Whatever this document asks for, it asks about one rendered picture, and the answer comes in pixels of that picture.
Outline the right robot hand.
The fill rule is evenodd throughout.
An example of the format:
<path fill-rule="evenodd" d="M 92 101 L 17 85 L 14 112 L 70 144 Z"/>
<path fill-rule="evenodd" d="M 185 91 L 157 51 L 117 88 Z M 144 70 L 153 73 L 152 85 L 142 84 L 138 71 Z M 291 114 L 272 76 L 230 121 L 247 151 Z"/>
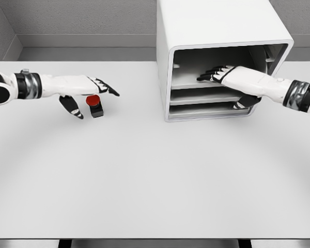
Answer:
<path fill-rule="evenodd" d="M 262 79 L 269 76 L 263 72 L 243 66 L 217 66 L 201 74 L 197 80 L 211 81 L 243 93 L 233 104 L 233 109 L 249 109 L 258 104 L 265 96 L 265 88 L 260 85 Z"/>

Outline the red button black switch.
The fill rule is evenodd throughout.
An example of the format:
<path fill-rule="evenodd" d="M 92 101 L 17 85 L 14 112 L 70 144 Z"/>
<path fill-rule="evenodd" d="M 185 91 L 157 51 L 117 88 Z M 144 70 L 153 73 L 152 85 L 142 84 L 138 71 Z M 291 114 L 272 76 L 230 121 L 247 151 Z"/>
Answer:
<path fill-rule="evenodd" d="M 86 103 L 90 108 L 93 118 L 102 117 L 104 115 L 100 97 L 98 95 L 87 96 Z"/>

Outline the white tabletop storage cabinet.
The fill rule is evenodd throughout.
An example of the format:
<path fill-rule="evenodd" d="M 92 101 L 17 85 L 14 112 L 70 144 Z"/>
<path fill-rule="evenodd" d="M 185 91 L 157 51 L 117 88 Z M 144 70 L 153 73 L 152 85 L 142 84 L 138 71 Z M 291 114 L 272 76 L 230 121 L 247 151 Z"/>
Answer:
<path fill-rule="evenodd" d="M 180 65 L 244 66 L 275 75 L 294 44 L 269 0 L 157 0 L 157 65 L 166 121 Z"/>

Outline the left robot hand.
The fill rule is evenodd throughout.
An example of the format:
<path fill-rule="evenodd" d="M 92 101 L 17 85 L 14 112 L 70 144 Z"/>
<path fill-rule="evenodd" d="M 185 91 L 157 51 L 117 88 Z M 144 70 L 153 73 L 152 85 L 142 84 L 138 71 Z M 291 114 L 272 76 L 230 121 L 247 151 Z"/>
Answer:
<path fill-rule="evenodd" d="M 84 119 L 84 116 L 73 96 L 93 96 L 105 92 L 120 96 L 114 88 L 101 79 L 85 75 L 53 77 L 49 85 L 51 86 L 49 92 L 59 94 L 59 101 L 63 107 L 79 119 Z"/>

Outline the white cabinet drawer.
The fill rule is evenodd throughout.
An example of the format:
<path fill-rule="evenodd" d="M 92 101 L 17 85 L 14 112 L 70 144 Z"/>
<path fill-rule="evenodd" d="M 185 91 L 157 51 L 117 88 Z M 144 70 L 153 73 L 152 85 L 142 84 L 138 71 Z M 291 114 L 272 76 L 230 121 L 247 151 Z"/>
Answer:
<path fill-rule="evenodd" d="M 171 92 L 170 105 L 190 105 L 237 101 L 243 93 L 224 87 L 178 89 Z"/>
<path fill-rule="evenodd" d="M 180 65 L 178 69 L 173 70 L 171 89 L 196 89 L 196 88 L 211 88 L 222 87 L 222 84 L 212 81 L 201 81 L 197 78 L 205 73 L 206 70 L 211 69 L 213 66 L 196 66 L 189 67 Z"/>
<path fill-rule="evenodd" d="M 245 115 L 252 108 L 234 109 L 233 102 L 174 105 L 169 108 L 169 119 L 204 118 L 210 116 Z"/>

